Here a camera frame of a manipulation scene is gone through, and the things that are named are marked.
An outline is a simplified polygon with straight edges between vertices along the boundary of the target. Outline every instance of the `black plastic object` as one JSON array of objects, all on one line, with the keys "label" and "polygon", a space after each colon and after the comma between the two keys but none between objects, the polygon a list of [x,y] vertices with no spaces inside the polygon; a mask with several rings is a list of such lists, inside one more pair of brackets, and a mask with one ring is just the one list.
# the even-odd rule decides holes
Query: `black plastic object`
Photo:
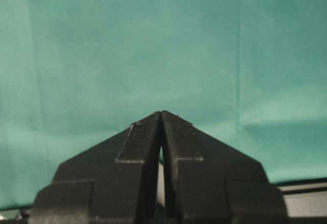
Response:
[{"label": "black plastic object", "polygon": [[[166,218],[155,215],[160,147]],[[28,218],[29,224],[289,221],[282,192],[269,184],[258,161],[167,111],[62,163]]]}]

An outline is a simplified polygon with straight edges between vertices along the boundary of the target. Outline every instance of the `black jaw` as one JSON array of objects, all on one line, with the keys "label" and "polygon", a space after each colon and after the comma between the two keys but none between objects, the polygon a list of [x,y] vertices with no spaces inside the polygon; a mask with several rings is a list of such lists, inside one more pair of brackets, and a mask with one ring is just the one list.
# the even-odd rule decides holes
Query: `black jaw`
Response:
[{"label": "black jaw", "polygon": [[[161,147],[167,217],[158,219]],[[167,111],[62,163],[38,193],[28,219],[29,224],[289,221],[282,193],[269,184],[258,161]]]}]

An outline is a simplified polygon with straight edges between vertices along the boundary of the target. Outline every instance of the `gray surface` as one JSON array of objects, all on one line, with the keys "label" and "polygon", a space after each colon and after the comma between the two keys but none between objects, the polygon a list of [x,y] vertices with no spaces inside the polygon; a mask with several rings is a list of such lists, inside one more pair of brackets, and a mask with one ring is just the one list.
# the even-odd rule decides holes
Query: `gray surface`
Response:
[{"label": "gray surface", "polygon": [[327,191],[284,196],[290,217],[327,216]]}]

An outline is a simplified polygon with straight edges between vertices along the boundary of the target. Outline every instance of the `green backdrop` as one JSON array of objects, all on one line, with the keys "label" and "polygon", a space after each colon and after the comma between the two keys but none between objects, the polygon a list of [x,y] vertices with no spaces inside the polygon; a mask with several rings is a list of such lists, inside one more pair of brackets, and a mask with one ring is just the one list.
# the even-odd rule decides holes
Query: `green backdrop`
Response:
[{"label": "green backdrop", "polygon": [[0,0],[0,209],[156,110],[271,182],[327,177],[326,3]]}]

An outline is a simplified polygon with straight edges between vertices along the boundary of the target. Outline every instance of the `green fabric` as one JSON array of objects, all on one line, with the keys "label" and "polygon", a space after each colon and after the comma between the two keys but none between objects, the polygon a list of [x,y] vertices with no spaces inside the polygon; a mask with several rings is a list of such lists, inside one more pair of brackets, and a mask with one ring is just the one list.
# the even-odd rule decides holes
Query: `green fabric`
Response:
[{"label": "green fabric", "polygon": [[0,0],[0,209],[156,110],[271,182],[327,177],[326,2]]}]

